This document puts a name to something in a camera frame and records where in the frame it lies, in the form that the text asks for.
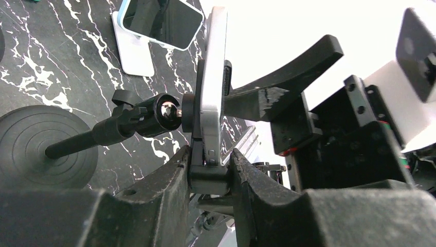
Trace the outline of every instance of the black round base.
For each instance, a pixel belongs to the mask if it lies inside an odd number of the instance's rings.
[[[57,160],[45,149],[88,131],[78,116],[58,107],[33,105],[0,118],[0,188],[83,188],[97,167],[98,148]]]

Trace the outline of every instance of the smartphone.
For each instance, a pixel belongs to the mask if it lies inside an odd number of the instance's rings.
[[[123,0],[118,25],[162,46],[186,50],[202,26],[199,10],[180,0]]]

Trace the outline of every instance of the black marble surface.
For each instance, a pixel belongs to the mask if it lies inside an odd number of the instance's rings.
[[[190,2],[201,9],[198,0]],[[111,13],[121,0],[0,0],[5,55],[0,63],[0,115],[34,104],[56,105],[89,126],[108,118],[115,89],[143,99],[166,92],[181,101],[195,90],[196,63],[204,55],[204,28],[188,51],[151,45],[155,76],[128,76],[120,69]],[[245,128],[225,118],[222,152]],[[189,134],[181,128],[156,138],[139,135],[99,147],[99,162],[88,184],[115,194],[163,165]]]

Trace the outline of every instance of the phone holder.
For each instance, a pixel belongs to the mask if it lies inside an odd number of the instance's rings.
[[[123,30],[117,22],[118,11],[112,13],[115,38],[120,54],[122,70],[134,76],[154,76],[154,66],[151,59],[149,40],[138,37]]]

